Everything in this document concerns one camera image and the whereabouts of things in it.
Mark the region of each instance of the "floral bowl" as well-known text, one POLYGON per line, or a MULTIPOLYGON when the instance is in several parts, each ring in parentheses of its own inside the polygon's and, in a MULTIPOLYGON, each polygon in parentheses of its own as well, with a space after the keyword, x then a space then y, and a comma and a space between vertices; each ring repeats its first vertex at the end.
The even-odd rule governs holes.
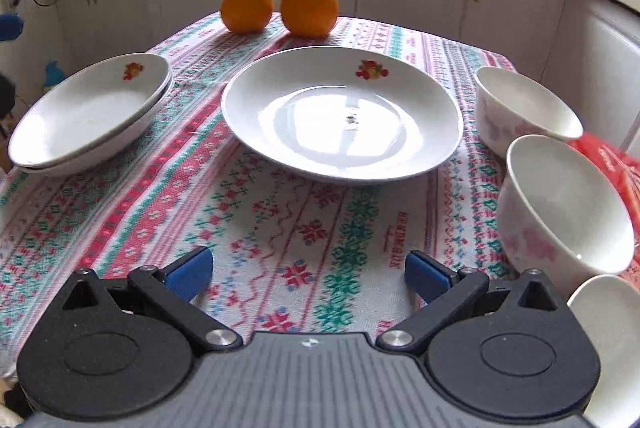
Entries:
POLYGON ((556 139, 524 135, 507 151, 507 170, 498 234, 516 270, 541 269, 567 299, 588 278, 628 267, 631 219, 591 161, 556 139))
POLYGON ((500 157, 526 134, 578 139, 582 124, 553 92, 531 78, 499 67, 476 70, 476 124, 480 139, 500 157))

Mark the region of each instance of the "stacked plates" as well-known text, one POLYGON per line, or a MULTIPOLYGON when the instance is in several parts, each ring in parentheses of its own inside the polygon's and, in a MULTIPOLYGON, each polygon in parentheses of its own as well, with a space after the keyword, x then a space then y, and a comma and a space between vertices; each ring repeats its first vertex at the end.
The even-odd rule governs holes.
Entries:
POLYGON ((95 166, 142 134, 173 84, 169 64, 157 54, 126 54, 87 67, 24 115, 9 157, 23 171, 48 176, 95 166))

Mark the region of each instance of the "fruit decal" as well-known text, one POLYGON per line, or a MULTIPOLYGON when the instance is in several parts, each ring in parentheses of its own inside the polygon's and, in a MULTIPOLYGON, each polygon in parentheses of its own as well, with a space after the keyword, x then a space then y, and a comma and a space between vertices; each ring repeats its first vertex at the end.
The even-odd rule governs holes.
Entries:
POLYGON ((223 0, 220 18, 232 33, 259 33, 273 14, 273 0, 223 0))
POLYGON ((124 75, 122 75, 122 79, 124 81, 129 81, 138 76, 142 71, 145 70, 145 66, 138 62, 131 62, 125 66, 124 75))
POLYGON ((338 20, 337 0, 282 0, 282 23, 291 34, 325 38, 338 20))
POLYGON ((366 80, 369 78, 375 80, 381 76, 384 78, 389 74, 388 69, 383 68, 382 63, 375 60, 363 60, 358 68, 360 70, 356 72, 356 76, 361 76, 366 80))

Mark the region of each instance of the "blue object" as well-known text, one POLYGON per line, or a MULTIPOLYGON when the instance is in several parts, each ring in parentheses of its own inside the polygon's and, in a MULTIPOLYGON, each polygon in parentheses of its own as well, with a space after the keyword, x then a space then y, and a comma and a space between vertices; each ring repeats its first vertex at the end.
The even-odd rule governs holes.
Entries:
POLYGON ((425 302, 433 302, 446 293, 457 274, 419 251, 411 251, 404 260, 404 280, 425 302))
POLYGON ((45 68, 45 81, 44 88, 50 89, 55 85, 58 85, 60 82, 66 79, 65 73, 63 70, 58 67, 58 62, 49 62, 45 68))
POLYGON ((191 301, 209 285, 213 276, 213 254, 209 248, 196 248, 165 267, 164 284, 180 298, 191 301))
POLYGON ((24 21, 16 14, 0 15, 0 42, 10 42, 22 34, 24 21))

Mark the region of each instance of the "tablecloth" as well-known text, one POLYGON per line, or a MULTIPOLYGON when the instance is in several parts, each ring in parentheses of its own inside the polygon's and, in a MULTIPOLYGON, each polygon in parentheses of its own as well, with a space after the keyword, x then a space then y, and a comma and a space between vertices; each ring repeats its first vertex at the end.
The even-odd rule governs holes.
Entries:
POLYGON ((510 273, 495 222, 504 168, 478 138, 472 81, 482 65, 513 68, 505 58, 354 18, 340 18, 326 40, 303 40, 277 14, 245 36, 213 14, 151 51, 171 62, 176 84, 139 140, 71 177, 14 170, 0 189, 7 361, 76 267, 122 277, 197 245, 209 246, 215 269, 196 304, 245 338, 256 329, 376 336, 414 308, 402 278, 411 249, 510 273), (220 111, 226 82, 253 60, 314 44, 385 53, 433 75, 462 110, 456 153, 420 177, 347 187, 303 179, 241 145, 220 111))

